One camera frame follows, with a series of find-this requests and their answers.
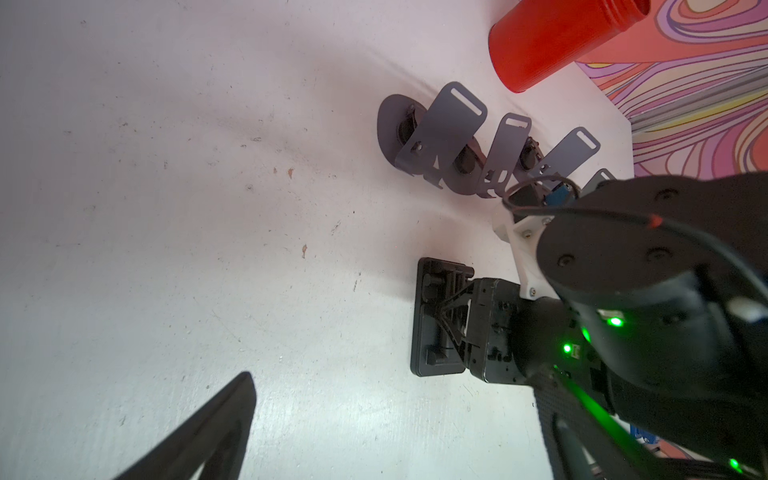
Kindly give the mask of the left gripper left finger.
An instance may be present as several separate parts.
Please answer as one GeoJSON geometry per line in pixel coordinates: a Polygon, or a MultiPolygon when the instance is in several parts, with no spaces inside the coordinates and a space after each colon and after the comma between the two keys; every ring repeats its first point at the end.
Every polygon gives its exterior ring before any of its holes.
{"type": "Polygon", "coordinates": [[[243,371],[120,479],[237,479],[257,403],[252,375],[243,371]]]}

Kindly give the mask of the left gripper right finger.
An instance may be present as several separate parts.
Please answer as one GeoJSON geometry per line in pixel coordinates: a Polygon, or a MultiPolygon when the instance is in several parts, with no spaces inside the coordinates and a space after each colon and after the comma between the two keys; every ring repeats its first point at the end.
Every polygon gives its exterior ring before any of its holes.
{"type": "Polygon", "coordinates": [[[580,387],[538,383],[533,391],[556,479],[593,479],[593,464],[606,479],[648,477],[648,454],[580,387]]]}

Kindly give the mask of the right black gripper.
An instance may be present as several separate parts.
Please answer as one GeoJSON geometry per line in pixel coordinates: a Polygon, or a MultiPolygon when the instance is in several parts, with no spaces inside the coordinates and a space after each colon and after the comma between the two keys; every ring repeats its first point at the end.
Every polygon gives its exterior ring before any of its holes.
{"type": "Polygon", "coordinates": [[[469,281],[436,307],[436,320],[455,348],[464,348],[470,373],[489,384],[523,384],[523,332],[533,302],[516,283],[469,281]]]}

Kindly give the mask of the dark grey phone stand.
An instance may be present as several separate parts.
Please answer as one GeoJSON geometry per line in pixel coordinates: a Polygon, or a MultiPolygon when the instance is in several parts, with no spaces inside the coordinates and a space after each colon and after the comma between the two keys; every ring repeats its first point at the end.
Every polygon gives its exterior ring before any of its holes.
{"type": "Polygon", "coordinates": [[[581,188],[581,196],[586,196],[599,189],[607,182],[615,181],[616,177],[606,168],[599,169],[581,188]]]}

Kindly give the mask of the black rectangular phone holder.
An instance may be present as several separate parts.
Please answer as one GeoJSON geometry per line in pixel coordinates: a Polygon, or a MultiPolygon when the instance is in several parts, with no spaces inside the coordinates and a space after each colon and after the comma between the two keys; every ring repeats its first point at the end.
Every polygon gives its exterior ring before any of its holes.
{"type": "Polygon", "coordinates": [[[474,276],[465,264],[422,257],[418,261],[410,356],[418,377],[460,374],[465,365],[440,323],[441,304],[464,288],[474,276]]]}

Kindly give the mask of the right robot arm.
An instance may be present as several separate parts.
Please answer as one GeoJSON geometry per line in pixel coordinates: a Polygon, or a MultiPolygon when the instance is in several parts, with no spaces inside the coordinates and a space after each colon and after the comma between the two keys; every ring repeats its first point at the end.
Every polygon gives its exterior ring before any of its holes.
{"type": "Polygon", "coordinates": [[[557,479],[767,475],[767,176],[606,180],[502,204],[553,288],[419,261],[411,370],[527,386],[557,479]]]}

